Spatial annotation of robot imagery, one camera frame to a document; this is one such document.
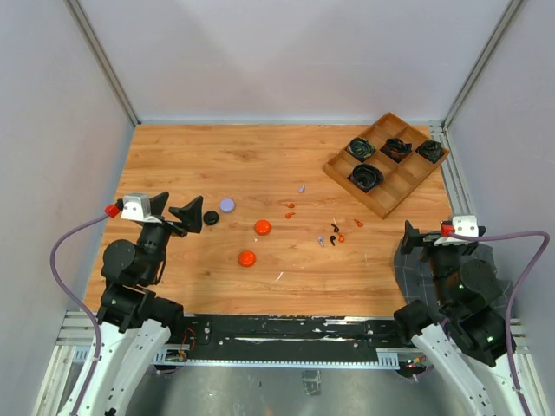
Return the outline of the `rolled dark belt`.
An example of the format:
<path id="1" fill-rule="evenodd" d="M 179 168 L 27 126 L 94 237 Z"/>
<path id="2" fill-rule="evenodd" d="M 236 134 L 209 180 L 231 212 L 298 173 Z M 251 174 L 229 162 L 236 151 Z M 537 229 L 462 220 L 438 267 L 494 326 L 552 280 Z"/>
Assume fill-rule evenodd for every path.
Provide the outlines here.
<path id="1" fill-rule="evenodd" d="M 349 176 L 349 181 L 363 192 L 379 186 L 383 180 L 383 174 L 377 167 L 365 163 L 357 165 Z"/>
<path id="2" fill-rule="evenodd" d="M 417 152 L 431 163 L 436 163 L 444 154 L 443 147 L 439 142 L 427 140 L 423 142 L 417 149 Z"/>
<path id="3" fill-rule="evenodd" d="M 389 156 L 396 163 L 400 163 L 412 151 L 412 144 L 405 143 L 399 138 L 389 138 L 386 140 L 381 151 Z"/>

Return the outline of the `grey checked cloth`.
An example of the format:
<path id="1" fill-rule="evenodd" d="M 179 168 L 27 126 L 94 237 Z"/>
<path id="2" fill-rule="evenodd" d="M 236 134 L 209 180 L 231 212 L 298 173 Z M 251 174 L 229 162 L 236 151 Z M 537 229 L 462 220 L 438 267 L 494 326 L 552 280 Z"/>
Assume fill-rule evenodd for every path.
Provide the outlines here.
<path id="1" fill-rule="evenodd" d="M 437 304 L 437 296 L 434 289 L 434 282 L 430 262 L 423 263 L 420 260 L 422 248 L 415 248 L 408 255 L 401 253 L 401 246 L 398 246 L 394 255 L 395 280 L 402 292 L 406 303 L 419 300 L 427 304 L 437 320 L 443 320 L 445 316 L 440 312 Z M 486 244 L 479 244 L 469 256 L 461 256 L 462 264 L 471 260 L 480 260 L 488 263 L 496 276 L 502 295 L 492 307 L 498 315 L 505 316 L 508 298 L 513 292 L 513 282 L 501 277 L 494 262 L 493 248 Z"/>

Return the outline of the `rolled dark belt lower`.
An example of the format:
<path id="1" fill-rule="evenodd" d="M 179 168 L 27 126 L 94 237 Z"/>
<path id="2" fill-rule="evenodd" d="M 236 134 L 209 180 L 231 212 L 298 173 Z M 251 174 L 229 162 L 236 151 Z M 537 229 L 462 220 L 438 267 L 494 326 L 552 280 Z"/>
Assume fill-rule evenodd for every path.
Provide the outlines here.
<path id="1" fill-rule="evenodd" d="M 349 181 L 363 192 L 379 186 L 383 180 L 383 174 L 377 167 L 365 163 L 357 165 L 349 176 Z"/>

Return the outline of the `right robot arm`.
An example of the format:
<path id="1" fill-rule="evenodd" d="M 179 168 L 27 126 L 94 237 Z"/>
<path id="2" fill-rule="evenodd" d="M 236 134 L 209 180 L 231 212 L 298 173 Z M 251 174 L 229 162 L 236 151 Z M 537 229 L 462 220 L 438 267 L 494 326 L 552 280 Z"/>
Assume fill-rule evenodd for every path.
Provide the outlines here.
<path id="1" fill-rule="evenodd" d="M 530 415 L 519 379 L 510 321 L 493 305 L 502 289 L 493 266 L 483 260 L 464 261 L 486 234 L 474 216 L 441 223 L 438 231 L 422 233 L 404 225 L 400 252 L 421 249 L 429 263 L 436 303 L 432 308 L 413 300 L 394 313 L 393 336 L 404 347 L 418 347 L 461 397 L 470 415 Z"/>

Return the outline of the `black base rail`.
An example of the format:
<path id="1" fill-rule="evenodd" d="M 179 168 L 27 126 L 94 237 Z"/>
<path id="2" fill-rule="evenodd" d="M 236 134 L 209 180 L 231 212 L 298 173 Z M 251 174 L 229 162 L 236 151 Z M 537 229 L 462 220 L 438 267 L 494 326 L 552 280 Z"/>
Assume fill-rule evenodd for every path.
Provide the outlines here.
<path id="1" fill-rule="evenodd" d="M 153 364 L 397 368 L 399 355 L 417 352 L 390 317 L 185 315 Z"/>

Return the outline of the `purple earbud case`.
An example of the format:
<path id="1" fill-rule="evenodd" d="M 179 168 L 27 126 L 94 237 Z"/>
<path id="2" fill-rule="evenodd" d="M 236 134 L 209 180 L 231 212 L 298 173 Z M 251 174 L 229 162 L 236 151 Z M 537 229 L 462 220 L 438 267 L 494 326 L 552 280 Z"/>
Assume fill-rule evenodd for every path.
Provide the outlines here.
<path id="1" fill-rule="evenodd" d="M 236 209 L 236 202 L 232 198 L 223 198 L 219 203 L 219 209 L 224 213 L 231 213 Z"/>

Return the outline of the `wooden divided tray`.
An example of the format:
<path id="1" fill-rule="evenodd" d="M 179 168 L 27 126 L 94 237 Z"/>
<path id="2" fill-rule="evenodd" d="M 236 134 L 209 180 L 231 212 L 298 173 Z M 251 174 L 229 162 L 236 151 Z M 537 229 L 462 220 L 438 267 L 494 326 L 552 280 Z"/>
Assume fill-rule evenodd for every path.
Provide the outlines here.
<path id="1" fill-rule="evenodd" d="M 435 140 L 443 147 L 443 156 L 436 163 L 424 159 L 417 149 L 423 142 L 432 139 L 392 113 L 384 114 L 356 137 L 367 139 L 375 147 L 374 155 L 361 162 L 348 153 L 348 143 L 324 164 L 323 171 L 379 218 L 386 218 L 431 173 L 439 169 L 449 155 L 449 151 L 444 145 Z M 381 151 L 389 138 L 399 138 L 405 143 L 412 144 L 411 153 L 400 163 L 396 163 Z M 384 177 L 379 186 L 368 192 L 361 191 L 349 181 L 353 169 L 362 163 L 377 167 Z"/>

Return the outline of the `rolled dark belt top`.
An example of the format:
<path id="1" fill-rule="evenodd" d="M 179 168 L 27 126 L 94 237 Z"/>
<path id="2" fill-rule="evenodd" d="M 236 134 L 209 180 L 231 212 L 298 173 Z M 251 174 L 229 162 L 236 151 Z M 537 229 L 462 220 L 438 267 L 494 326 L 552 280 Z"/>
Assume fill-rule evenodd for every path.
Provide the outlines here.
<path id="1" fill-rule="evenodd" d="M 389 138 L 386 140 L 381 151 L 389 156 L 396 163 L 400 163 L 412 151 L 412 144 L 405 143 L 399 138 Z"/>

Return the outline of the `rolled green patterned belt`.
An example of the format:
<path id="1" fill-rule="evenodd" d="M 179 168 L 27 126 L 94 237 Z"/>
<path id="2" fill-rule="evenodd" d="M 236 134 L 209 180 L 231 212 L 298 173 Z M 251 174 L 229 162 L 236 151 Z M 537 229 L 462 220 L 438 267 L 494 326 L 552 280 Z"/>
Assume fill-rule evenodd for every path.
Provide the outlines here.
<path id="1" fill-rule="evenodd" d="M 355 159 L 364 162 L 371 158 L 375 153 L 375 147 L 363 137 L 355 137 L 350 141 L 347 151 Z"/>

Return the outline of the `orange earbud case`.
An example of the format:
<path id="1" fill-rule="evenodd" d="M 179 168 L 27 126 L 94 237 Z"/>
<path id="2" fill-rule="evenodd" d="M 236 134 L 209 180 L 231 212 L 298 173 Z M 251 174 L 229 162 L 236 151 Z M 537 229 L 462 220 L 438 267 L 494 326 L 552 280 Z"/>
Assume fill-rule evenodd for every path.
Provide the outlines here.
<path id="1" fill-rule="evenodd" d="M 243 250 L 238 254 L 238 263 L 242 267 L 251 267 L 255 264 L 256 260 L 256 255 L 251 250 Z"/>
<path id="2" fill-rule="evenodd" d="M 271 232 L 271 223 L 265 219 L 258 220 L 254 224 L 254 231 L 259 236 L 266 236 Z"/>

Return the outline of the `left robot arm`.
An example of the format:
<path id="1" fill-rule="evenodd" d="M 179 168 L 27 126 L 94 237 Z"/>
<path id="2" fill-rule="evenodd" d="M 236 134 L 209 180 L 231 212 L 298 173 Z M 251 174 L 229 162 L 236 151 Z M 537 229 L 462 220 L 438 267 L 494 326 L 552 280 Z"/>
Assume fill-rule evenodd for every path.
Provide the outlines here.
<path id="1" fill-rule="evenodd" d="M 149 286 L 160 282 L 171 237 L 200 233 L 203 197 L 170 208 L 163 216 L 168 192 L 154 197 L 132 193 L 108 205 L 82 224 L 86 229 L 120 217 L 140 226 L 136 242 L 118 239 L 102 255 L 106 287 L 97 312 L 92 312 L 65 284 L 60 287 L 88 316 L 94 331 L 91 347 L 61 415 L 123 415 L 155 354 L 186 332 L 182 305 L 156 296 Z"/>

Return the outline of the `rolled dark belt right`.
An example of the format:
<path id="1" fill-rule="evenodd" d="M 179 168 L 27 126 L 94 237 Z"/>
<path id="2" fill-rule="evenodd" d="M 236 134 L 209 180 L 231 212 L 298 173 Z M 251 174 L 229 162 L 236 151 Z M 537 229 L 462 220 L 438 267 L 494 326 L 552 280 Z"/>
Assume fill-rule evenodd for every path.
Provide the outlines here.
<path id="1" fill-rule="evenodd" d="M 417 152 L 431 163 L 436 163 L 444 154 L 443 147 L 439 142 L 427 140 L 423 142 L 417 149 Z"/>

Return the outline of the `black earbud case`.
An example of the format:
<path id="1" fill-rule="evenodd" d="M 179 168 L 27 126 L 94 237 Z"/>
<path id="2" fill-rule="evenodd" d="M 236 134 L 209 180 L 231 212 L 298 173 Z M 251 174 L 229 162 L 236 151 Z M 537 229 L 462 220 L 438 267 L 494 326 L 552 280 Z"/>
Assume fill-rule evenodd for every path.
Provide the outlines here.
<path id="1" fill-rule="evenodd" d="M 216 211 L 206 211 L 203 215 L 203 221 L 206 225 L 215 225 L 219 221 L 219 214 Z"/>

